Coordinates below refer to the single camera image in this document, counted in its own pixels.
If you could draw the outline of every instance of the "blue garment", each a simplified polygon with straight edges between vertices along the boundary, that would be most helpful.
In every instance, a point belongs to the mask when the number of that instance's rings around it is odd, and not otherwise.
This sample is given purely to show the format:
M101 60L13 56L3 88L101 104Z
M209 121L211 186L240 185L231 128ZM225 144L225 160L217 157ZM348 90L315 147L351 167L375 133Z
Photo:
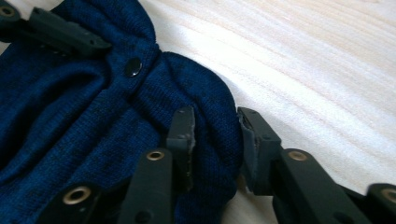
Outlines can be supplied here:
M104 40L101 59L73 59L17 41L0 57L0 222L35 223L77 182L109 189L159 145L173 113L194 108L191 192L177 223L219 223L235 194L242 136L226 85L208 69L161 52L135 0L66 0L54 10ZM131 59L137 76L125 76Z

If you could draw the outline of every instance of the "navy blue fabric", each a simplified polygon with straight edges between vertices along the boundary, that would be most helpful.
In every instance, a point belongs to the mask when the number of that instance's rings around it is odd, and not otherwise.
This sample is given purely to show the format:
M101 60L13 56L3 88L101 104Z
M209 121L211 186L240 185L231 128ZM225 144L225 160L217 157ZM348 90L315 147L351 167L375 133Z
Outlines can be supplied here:
M219 223L234 196L242 137L234 101L212 72L161 52L133 0L66 0L54 10L111 42L99 60L13 43L0 57L0 222L35 223L77 182L109 189L159 145L173 113L196 116L194 187L177 199L177 223ZM138 57L141 72L124 75Z

